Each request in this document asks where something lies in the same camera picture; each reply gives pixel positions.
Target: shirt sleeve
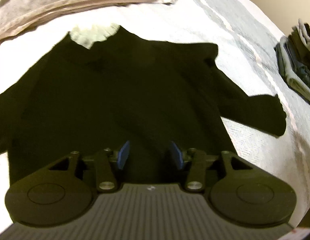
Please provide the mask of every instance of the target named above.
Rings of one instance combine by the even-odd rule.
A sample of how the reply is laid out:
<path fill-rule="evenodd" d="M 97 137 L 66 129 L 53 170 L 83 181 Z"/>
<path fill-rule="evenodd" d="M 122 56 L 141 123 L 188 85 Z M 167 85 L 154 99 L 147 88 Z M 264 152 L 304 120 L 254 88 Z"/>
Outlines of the shirt sleeve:
<path fill-rule="evenodd" d="M 248 96 L 229 79 L 215 63 L 210 62 L 215 83 L 214 98 L 220 115 L 273 136 L 282 136 L 286 130 L 286 113 L 278 96 Z"/>
<path fill-rule="evenodd" d="M 48 57 L 49 53 L 33 65 L 14 85 L 0 94 L 0 153 L 7 151 L 18 120 Z"/>

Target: bed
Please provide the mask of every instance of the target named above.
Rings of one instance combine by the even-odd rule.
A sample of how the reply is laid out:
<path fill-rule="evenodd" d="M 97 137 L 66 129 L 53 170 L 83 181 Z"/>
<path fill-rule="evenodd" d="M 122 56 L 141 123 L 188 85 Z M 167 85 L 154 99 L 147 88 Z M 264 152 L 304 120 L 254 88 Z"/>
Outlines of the bed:
<path fill-rule="evenodd" d="M 0 93 L 13 85 L 75 26 L 117 23 L 143 39 L 213 42 L 216 65 L 249 96 L 278 94 L 287 114 L 283 136 L 274 138 L 223 118 L 240 157 L 293 187 L 294 227 L 310 207 L 310 106 L 278 73 L 274 46 L 284 35 L 249 0 L 177 0 L 175 4 L 109 6 L 57 17 L 0 43 Z M 5 208 L 9 188 L 7 153 L 0 155 L 0 233 L 12 221 Z"/>

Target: black long-sleeve shirt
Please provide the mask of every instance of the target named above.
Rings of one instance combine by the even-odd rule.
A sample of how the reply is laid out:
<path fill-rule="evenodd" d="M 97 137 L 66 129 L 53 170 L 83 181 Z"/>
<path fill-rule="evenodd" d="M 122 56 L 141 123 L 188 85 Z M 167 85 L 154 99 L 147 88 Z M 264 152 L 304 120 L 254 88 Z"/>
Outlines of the black long-sleeve shirt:
<path fill-rule="evenodd" d="M 216 44 L 148 41 L 122 27 L 90 50 L 67 35 L 0 95 L 10 183 L 71 151 L 92 155 L 127 140 L 127 181 L 162 182 L 172 140 L 236 152 L 221 116 L 283 135 L 278 97 L 247 96 L 216 67 L 217 54 Z"/>

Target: metal screw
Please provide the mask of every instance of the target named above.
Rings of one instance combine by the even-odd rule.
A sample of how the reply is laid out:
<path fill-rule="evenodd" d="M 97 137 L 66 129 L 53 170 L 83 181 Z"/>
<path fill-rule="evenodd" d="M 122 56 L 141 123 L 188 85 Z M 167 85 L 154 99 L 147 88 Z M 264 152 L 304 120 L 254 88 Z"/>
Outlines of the metal screw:
<path fill-rule="evenodd" d="M 187 184 L 189 189 L 200 189 L 203 186 L 199 181 L 191 181 Z"/>
<path fill-rule="evenodd" d="M 110 181 L 104 181 L 104 182 L 99 184 L 99 187 L 101 189 L 104 189 L 104 190 L 110 190 L 110 189 L 113 189 L 115 187 L 115 184 L 110 182 Z"/>

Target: ribbed gray surface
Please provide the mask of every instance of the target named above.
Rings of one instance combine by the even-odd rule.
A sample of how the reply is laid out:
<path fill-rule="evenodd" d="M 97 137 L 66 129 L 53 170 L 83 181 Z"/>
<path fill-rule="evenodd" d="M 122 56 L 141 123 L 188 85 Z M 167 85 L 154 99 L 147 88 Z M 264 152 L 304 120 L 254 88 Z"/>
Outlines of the ribbed gray surface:
<path fill-rule="evenodd" d="M 69 224 L 42 229 L 14 223 L 0 240 L 276 240 L 291 229 L 233 225 L 217 216 L 203 196 L 183 192 L 178 184 L 125 184 L 119 192 L 100 195 Z"/>

